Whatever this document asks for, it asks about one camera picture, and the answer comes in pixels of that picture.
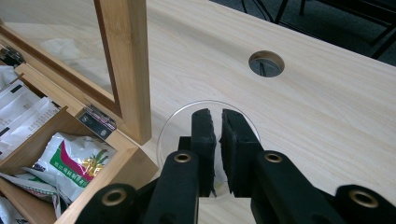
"metal hinge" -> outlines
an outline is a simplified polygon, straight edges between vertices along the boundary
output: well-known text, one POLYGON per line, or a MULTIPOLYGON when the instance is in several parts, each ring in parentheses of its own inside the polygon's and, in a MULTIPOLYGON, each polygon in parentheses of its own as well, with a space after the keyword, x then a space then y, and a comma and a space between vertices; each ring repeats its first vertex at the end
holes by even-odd
POLYGON ((93 105, 84 107, 78 119, 103 140, 117 129, 116 121, 93 105))
POLYGON ((25 63, 23 56, 10 46, 0 49, 0 60, 6 65, 17 67, 21 63, 25 63))

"black chair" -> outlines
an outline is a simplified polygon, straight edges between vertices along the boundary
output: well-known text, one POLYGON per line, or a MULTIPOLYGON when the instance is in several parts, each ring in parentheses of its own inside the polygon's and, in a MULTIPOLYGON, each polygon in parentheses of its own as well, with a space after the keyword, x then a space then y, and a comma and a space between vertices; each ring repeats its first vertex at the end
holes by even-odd
MULTIPOLYGON (((368 21, 372 21, 386 27, 371 45, 375 45, 396 28, 396 1, 395 0, 317 0, 320 3, 331 7, 338 8, 345 12, 351 13, 368 21)), ((289 0, 283 0, 280 9, 276 15, 274 23, 279 23, 280 18, 285 10, 289 0)), ((306 0, 301 1, 300 15, 304 15, 306 0)), ((384 44, 372 55, 372 58, 378 58, 392 43, 396 41, 396 35, 391 35, 384 44)))

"wooden box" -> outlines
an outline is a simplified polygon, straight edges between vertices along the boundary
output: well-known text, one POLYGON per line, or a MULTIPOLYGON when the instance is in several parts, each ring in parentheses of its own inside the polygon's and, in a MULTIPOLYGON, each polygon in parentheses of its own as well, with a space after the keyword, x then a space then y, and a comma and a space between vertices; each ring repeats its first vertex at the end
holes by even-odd
POLYGON ((20 78, 31 89, 48 96, 61 111, 0 161, 0 172, 14 175, 21 171, 20 167, 33 165, 57 132, 95 135, 78 120, 87 105, 115 120, 117 129, 106 141, 117 152, 58 220, 50 203, 4 179, 0 179, 0 190, 29 223, 74 223, 88 200, 102 187, 126 183, 138 189, 147 184, 157 166, 138 146, 151 137, 146 2, 34 1, 25 5, 17 1, 1 5, 0 48, 13 48, 22 55, 24 63, 16 68, 20 78), (81 12, 80 16, 73 10, 81 12), (14 17, 23 19, 14 21, 14 17), (75 45, 69 48, 78 50, 77 56, 85 57, 89 66, 72 68, 81 61, 49 52, 39 44, 50 41, 58 41, 55 47, 59 47, 59 41, 71 41, 75 45), (108 74, 103 85, 92 81, 95 73, 84 74, 84 69, 101 66, 105 69, 98 71, 108 74))

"round transparent lid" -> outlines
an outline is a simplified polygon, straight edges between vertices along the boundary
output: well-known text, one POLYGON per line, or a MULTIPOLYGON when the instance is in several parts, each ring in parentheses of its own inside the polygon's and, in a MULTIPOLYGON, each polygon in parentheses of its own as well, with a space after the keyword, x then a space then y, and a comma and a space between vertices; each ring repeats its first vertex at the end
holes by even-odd
POLYGON ((178 141, 180 136, 191 136, 191 116, 194 112, 201 109, 209 109, 213 120, 213 127, 216 136, 216 151, 215 151, 215 179, 214 189, 216 196, 212 193, 210 198, 214 201, 223 200, 231 196, 227 176, 223 170, 222 159, 221 159, 221 145, 219 140, 221 138, 221 124, 222 124, 222 110, 231 109, 244 115, 247 123, 249 124, 252 131, 256 134, 260 141, 260 137, 256 128, 250 119, 242 113, 239 109, 232 105, 225 104, 218 101, 199 101, 189 105, 181 107, 176 111, 168 121, 166 121, 163 129, 160 133, 157 144, 157 162, 159 169, 163 168, 166 161, 166 157, 174 151, 177 151, 178 141))

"wooden frame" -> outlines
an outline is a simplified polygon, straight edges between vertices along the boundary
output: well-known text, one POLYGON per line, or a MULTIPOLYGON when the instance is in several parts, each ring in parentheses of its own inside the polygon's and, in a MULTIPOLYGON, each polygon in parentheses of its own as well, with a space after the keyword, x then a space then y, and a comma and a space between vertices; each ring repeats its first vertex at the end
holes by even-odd
POLYGON ((146 1, 94 0, 114 99, 111 94, 37 49, 0 22, 5 45, 86 105, 113 118, 118 128, 143 145, 151 137, 146 1))

